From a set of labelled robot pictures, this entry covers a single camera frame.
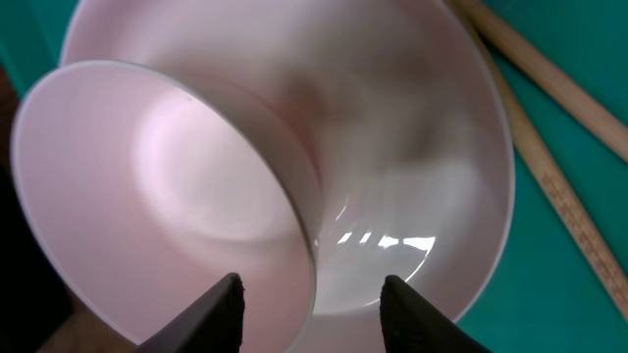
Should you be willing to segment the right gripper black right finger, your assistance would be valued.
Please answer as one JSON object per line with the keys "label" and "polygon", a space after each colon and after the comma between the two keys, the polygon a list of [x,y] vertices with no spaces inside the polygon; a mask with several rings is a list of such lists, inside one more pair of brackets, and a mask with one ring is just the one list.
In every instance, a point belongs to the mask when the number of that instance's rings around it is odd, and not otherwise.
{"label": "right gripper black right finger", "polygon": [[382,287],[380,322],[387,353],[490,353],[395,275]]}

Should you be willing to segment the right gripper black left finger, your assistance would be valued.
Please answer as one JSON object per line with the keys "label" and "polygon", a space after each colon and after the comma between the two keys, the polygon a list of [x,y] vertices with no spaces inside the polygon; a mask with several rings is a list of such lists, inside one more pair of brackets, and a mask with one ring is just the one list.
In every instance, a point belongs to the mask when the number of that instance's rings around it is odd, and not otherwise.
{"label": "right gripper black left finger", "polygon": [[241,278],[229,273],[134,352],[238,353],[244,310]]}

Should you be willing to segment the pink bowl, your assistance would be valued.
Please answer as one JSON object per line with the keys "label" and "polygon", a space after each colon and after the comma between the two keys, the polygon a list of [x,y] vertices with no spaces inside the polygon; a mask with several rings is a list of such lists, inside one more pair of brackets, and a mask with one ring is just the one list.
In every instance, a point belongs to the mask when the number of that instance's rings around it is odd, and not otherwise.
{"label": "pink bowl", "polygon": [[64,282],[144,343],[226,274],[244,286],[244,352],[288,352],[314,307],[315,163],[279,110],[222,77],[119,61],[41,78],[13,127],[26,219]]}

